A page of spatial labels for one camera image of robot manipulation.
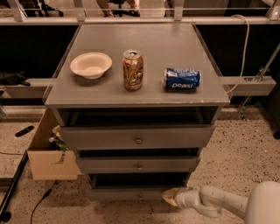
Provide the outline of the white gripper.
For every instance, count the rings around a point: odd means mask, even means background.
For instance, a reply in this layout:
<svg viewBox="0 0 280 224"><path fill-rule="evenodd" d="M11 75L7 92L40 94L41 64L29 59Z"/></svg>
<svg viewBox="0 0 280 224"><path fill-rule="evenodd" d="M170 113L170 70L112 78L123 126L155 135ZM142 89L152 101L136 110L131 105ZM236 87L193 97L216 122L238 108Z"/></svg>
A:
<svg viewBox="0 0 280 224"><path fill-rule="evenodd" d="M174 207L197 208L201 205L199 191L192 188L172 188L163 192L162 197Z"/></svg>

